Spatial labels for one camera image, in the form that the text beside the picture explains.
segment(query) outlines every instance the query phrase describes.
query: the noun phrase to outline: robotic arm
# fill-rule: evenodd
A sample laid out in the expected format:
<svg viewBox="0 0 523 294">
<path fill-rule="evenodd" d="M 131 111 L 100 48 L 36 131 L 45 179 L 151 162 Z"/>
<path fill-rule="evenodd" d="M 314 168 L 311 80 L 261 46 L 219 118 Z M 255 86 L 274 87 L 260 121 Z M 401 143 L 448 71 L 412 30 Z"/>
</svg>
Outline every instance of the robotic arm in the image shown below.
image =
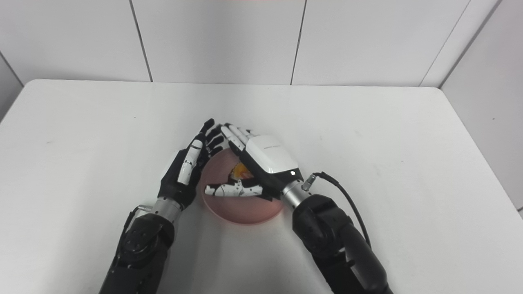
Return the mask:
<svg viewBox="0 0 523 294">
<path fill-rule="evenodd" d="M 154 206 L 138 206 L 129 214 L 100 294 L 156 293 L 176 238 L 176 222 L 196 196 L 203 166 L 223 149 L 223 137 L 216 137 L 219 130 L 209 132 L 213 125 L 214 120 L 208 120 L 189 146 L 178 152 L 162 178 Z M 147 214 L 127 229 L 138 210 Z"/>
<path fill-rule="evenodd" d="M 231 124 L 220 129 L 254 179 L 247 186 L 245 180 L 208 185 L 206 194 L 283 201 L 293 211 L 293 231 L 312 254 L 334 294 L 392 294 L 385 269 L 372 252 L 356 206 L 336 180 L 322 172 L 304 181 L 298 164 L 272 136 L 254 135 Z M 340 188 L 354 209 L 365 238 L 332 199 L 309 192 L 316 177 Z"/>
<path fill-rule="evenodd" d="M 208 185 L 206 194 L 283 201 L 293 211 L 293 231 L 311 252 L 334 294 L 392 294 L 354 203 L 334 179 L 316 173 L 304 181 L 297 163 L 276 138 L 230 124 L 214 129 L 213 125 L 214 120 L 207 121 L 189 146 L 178 152 L 161 180 L 154 206 L 138 206 L 129 214 L 100 294 L 156 293 L 176 238 L 176 222 L 195 198 L 203 166 L 223 149 L 224 137 L 254 178 Z M 367 242 L 332 199 L 309 192 L 316 177 L 344 192 Z M 133 221 L 138 210 L 147 213 Z"/>
</svg>

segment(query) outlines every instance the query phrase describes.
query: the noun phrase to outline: white robotic hand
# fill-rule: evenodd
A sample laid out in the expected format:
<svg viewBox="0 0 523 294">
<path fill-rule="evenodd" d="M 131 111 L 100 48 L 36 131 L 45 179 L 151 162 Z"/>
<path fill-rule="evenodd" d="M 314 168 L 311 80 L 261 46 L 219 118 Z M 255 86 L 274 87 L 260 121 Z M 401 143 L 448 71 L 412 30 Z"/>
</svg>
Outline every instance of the white robotic hand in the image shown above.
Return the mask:
<svg viewBox="0 0 523 294">
<path fill-rule="evenodd" d="M 222 125 L 220 130 L 231 150 L 254 178 L 229 179 L 225 184 L 207 185 L 206 194 L 224 197 L 257 196 L 272 200 L 281 199 L 287 190 L 298 183 L 303 184 L 298 164 L 273 136 L 255 135 L 229 123 Z"/>
</svg>

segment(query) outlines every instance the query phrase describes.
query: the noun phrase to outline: pink bowl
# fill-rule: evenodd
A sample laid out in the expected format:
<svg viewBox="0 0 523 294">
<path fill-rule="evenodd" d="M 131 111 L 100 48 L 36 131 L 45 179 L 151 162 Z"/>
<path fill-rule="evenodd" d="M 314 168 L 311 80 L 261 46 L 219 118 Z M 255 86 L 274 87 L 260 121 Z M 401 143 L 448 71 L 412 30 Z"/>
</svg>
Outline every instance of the pink bowl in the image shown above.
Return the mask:
<svg viewBox="0 0 523 294">
<path fill-rule="evenodd" d="M 279 200 L 267 201 L 258 197 L 216 197 L 205 194 L 207 184 L 226 183 L 229 173 L 240 159 L 231 149 L 225 149 L 213 156 L 203 168 L 200 193 L 203 202 L 218 217 L 226 221 L 254 225 L 277 216 L 283 208 Z"/>
</svg>

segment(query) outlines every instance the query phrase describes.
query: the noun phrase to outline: white wall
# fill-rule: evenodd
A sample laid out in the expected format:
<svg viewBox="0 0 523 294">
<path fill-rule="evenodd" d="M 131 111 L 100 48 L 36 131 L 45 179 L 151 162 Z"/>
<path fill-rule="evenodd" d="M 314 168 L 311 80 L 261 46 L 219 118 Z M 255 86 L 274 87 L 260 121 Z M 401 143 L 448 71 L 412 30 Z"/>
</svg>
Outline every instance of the white wall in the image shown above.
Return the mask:
<svg viewBox="0 0 523 294">
<path fill-rule="evenodd" d="M 0 55 L 0 121 L 11 107 L 22 85 Z"/>
<path fill-rule="evenodd" d="M 309 0 L 293 84 L 439 86 L 494 3 Z"/>
<path fill-rule="evenodd" d="M 134 0 L 153 80 L 289 84 L 304 0 Z"/>
<path fill-rule="evenodd" d="M 149 81 L 127 0 L 2 0 L 0 51 L 23 83 Z"/>
<path fill-rule="evenodd" d="M 438 86 L 495 1 L 308 0 L 293 83 Z M 305 0 L 133 3 L 153 80 L 290 83 Z M 128 0 L 3 0 L 0 51 L 24 83 L 149 81 Z"/>
<path fill-rule="evenodd" d="M 523 1 L 503 0 L 442 90 L 523 207 Z"/>
</svg>

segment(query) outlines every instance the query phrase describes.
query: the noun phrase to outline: white finger segment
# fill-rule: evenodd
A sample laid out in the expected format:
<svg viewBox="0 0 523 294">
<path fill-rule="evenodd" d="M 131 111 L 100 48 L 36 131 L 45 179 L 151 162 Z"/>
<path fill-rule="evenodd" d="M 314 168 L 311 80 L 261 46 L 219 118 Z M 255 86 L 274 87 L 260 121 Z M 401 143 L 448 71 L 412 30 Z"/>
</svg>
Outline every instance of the white finger segment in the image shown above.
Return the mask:
<svg viewBox="0 0 523 294">
<path fill-rule="evenodd" d="M 252 130 L 248 130 L 249 134 L 251 134 L 251 136 L 253 137 L 256 137 L 256 136 L 259 136 L 259 134 L 256 134 L 255 132 L 253 132 Z"/>
<path fill-rule="evenodd" d="M 218 197 L 249 197 L 249 196 L 260 196 L 262 194 L 262 187 L 256 185 L 253 187 L 245 188 L 242 185 L 242 181 L 234 183 L 234 185 L 223 184 L 217 188 L 212 188 L 207 185 L 205 187 L 205 194 L 213 195 Z"/>
<path fill-rule="evenodd" d="M 249 141 L 249 139 L 242 132 L 240 132 L 240 130 L 237 127 L 229 125 L 229 129 L 236 137 L 238 137 L 238 139 L 242 143 L 247 144 L 247 141 Z"/>
<path fill-rule="evenodd" d="M 228 127 L 221 127 L 222 134 L 229 141 L 232 142 L 240 151 L 245 149 L 245 145 L 236 137 Z"/>
<path fill-rule="evenodd" d="M 185 156 L 184 162 L 181 165 L 180 174 L 178 175 L 178 182 L 184 185 L 189 184 L 191 179 L 192 169 L 196 165 L 196 160 L 200 155 L 201 147 L 203 143 L 200 140 L 194 140 L 189 146 L 187 155 Z"/>
<path fill-rule="evenodd" d="M 245 130 L 244 128 L 238 128 L 240 130 L 240 132 L 245 136 L 247 137 L 247 139 L 250 139 L 252 137 L 254 137 L 253 134 L 247 132 L 247 130 Z"/>
</svg>

